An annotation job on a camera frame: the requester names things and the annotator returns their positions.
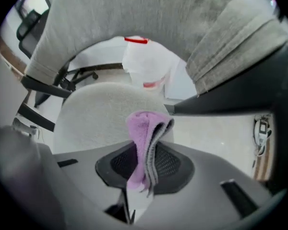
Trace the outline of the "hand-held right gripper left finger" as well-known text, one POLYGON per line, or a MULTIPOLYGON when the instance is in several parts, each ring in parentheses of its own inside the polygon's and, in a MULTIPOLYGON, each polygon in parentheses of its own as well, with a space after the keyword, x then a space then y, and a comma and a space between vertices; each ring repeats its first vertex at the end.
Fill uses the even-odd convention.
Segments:
POLYGON ((64 227, 132 227, 126 179, 111 161, 133 148, 122 143, 52 154, 45 148, 45 177, 58 200, 64 227))

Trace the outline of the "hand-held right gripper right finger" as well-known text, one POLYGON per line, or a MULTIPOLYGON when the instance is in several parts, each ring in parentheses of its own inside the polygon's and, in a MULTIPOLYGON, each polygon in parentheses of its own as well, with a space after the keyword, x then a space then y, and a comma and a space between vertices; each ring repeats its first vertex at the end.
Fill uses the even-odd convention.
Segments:
POLYGON ((177 193, 157 195, 136 221, 139 228, 254 228, 279 205, 272 195, 227 160, 182 145, 161 145, 189 158, 190 181, 177 193))

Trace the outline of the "grey-green chair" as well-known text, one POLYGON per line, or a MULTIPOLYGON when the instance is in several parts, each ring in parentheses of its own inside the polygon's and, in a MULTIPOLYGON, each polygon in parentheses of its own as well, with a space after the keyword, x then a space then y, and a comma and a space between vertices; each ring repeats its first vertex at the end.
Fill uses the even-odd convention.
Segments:
POLYGON ((174 107, 183 115, 270 111, 276 152, 266 187, 288 188, 288 34, 278 19, 246 0, 53 0, 22 84, 65 99, 53 131, 68 151, 128 138, 133 110, 164 106, 134 89, 100 83, 75 92, 54 85, 59 71, 87 48, 117 36, 154 40, 186 63, 198 97, 174 107))

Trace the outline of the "purple cleaning cloth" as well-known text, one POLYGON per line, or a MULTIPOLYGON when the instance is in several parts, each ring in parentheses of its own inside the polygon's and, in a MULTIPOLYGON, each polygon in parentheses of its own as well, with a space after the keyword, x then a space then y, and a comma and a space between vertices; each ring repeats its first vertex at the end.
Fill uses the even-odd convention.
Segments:
POLYGON ((126 124, 137 155, 137 165, 127 181, 127 188, 143 186, 142 191, 150 196, 158 184, 156 145, 172 130, 174 119, 160 112, 137 111, 129 115, 126 124))

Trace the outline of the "black office chair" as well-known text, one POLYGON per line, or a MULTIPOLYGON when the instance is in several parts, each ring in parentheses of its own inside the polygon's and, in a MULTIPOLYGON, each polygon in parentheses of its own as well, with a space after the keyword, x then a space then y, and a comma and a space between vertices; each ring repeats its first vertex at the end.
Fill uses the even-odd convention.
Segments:
MULTIPOLYGON (((19 49, 28 57, 31 58, 33 51, 40 40, 44 31, 49 10, 39 14, 35 10, 23 19, 22 23, 17 29, 16 37, 19 40, 19 49)), ((92 77, 94 80, 98 79, 96 72, 90 68, 79 68, 76 70, 68 70, 69 64, 66 64, 58 72, 54 85, 60 86, 69 91, 76 90, 76 84, 83 80, 92 77)))

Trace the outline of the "brown wooden plank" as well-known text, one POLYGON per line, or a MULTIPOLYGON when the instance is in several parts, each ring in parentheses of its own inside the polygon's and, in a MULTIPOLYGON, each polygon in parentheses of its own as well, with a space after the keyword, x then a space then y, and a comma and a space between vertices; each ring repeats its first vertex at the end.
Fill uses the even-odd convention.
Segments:
POLYGON ((275 142, 274 138, 271 136, 267 142, 263 155, 256 156, 254 161, 254 166, 252 169, 253 179, 265 182, 271 177, 273 163, 275 154, 275 142))

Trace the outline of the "white device with screen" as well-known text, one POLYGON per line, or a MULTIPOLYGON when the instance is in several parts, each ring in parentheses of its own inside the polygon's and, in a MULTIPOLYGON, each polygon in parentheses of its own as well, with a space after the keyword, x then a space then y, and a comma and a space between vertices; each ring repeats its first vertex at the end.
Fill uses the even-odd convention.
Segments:
POLYGON ((256 144, 255 155, 261 157, 266 148, 267 140, 272 134, 268 116, 259 115, 254 117, 253 139, 256 144))

